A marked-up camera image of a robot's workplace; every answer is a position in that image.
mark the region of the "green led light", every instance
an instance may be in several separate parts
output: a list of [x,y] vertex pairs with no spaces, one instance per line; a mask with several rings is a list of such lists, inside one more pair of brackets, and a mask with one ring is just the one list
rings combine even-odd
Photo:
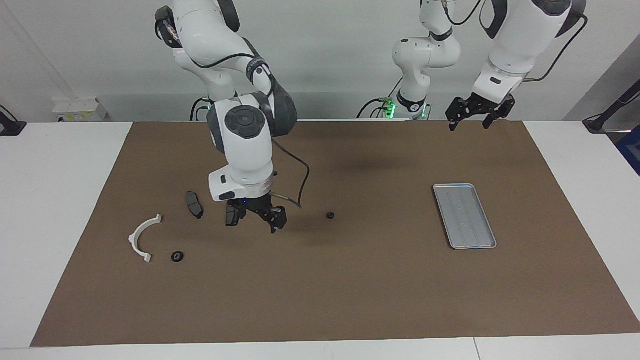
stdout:
[[395,114],[396,114],[396,104],[394,104],[393,102],[389,102],[389,108],[387,109],[387,112],[385,114],[387,116],[387,119],[394,118]]

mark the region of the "white wall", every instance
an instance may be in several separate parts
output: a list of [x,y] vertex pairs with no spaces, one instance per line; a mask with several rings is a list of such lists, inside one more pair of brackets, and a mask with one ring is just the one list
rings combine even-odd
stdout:
[[[113,120],[186,120],[199,80],[179,69],[154,34],[155,11],[169,0],[5,1],[46,57],[80,96],[97,96]],[[426,36],[418,0],[236,0],[241,34],[294,96],[301,118],[354,117],[387,95],[401,72],[396,40]],[[460,0],[457,16],[473,7]],[[590,0],[591,21],[544,82],[515,93],[512,119],[560,120],[640,33],[640,2]],[[48,121],[51,80],[0,23],[0,101],[27,121]],[[434,70],[429,101],[440,119],[455,96],[468,96],[491,41],[477,20],[456,28],[460,63]],[[554,42],[532,75],[543,73],[567,36]]]

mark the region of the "white curved bracket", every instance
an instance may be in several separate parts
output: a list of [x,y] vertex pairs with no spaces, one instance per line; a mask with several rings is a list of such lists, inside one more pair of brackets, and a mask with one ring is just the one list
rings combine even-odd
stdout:
[[147,263],[151,261],[151,254],[149,254],[148,252],[142,252],[138,249],[138,238],[140,238],[140,234],[142,234],[144,230],[147,230],[148,227],[150,227],[151,225],[160,224],[161,221],[162,221],[162,215],[158,214],[155,218],[147,220],[144,223],[142,223],[140,226],[138,226],[138,228],[133,234],[129,235],[129,242],[133,247],[133,251],[137,252],[138,255],[145,258],[145,261]]

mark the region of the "black stand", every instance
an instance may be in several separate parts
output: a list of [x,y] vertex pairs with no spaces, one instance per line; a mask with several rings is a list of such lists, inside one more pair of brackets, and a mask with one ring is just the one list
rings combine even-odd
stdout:
[[27,126],[23,121],[11,121],[4,113],[0,111],[0,124],[4,126],[4,130],[0,133],[0,136],[18,136]]
[[622,95],[613,105],[611,105],[607,111],[602,113],[600,117],[595,120],[585,120],[582,123],[587,127],[592,134],[605,134],[602,129],[604,124],[615,114],[618,110],[627,105],[638,93],[640,92],[640,80],[638,80],[634,86],[631,86],[624,95]]

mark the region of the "small black part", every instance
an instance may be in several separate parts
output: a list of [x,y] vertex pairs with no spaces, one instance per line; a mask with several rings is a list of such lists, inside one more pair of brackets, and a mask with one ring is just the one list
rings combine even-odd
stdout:
[[240,222],[240,215],[241,215],[241,212],[235,207],[233,207],[231,203],[227,202],[227,221],[225,223],[225,226],[227,227],[237,226],[238,222]]
[[198,201],[198,195],[195,192],[187,192],[187,207],[191,214],[200,220],[204,215],[204,210],[200,201]]
[[169,6],[163,6],[156,11],[156,36],[172,49],[182,49],[180,39],[177,37],[173,10]]
[[225,24],[234,33],[240,30],[240,18],[233,0],[218,0],[220,10],[222,11],[222,17],[225,18]]
[[0,111],[0,124],[4,127],[4,130],[0,133],[0,136],[18,136],[27,126],[24,121],[11,121],[3,112]]
[[497,119],[494,119],[491,115],[487,115],[486,118],[484,119],[484,121],[482,122],[482,127],[485,130],[489,130],[489,127],[491,127],[493,122],[496,121],[496,120]]
[[228,192],[228,193],[224,193],[222,195],[220,195],[220,200],[224,201],[224,200],[231,200],[234,197],[236,197],[236,193],[234,192]]
[[449,123],[449,131],[454,132],[458,128],[460,121],[454,121]]
[[584,10],[587,8],[587,0],[573,0],[571,4],[571,11],[569,12],[569,16],[567,16],[560,32],[556,36],[561,37],[567,31],[571,30],[577,23],[580,21],[580,18],[584,15]]
[[182,259],[184,259],[184,253],[182,251],[176,251],[173,254],[171,254],[171,260],[174,263],[179,263],[182,261]]

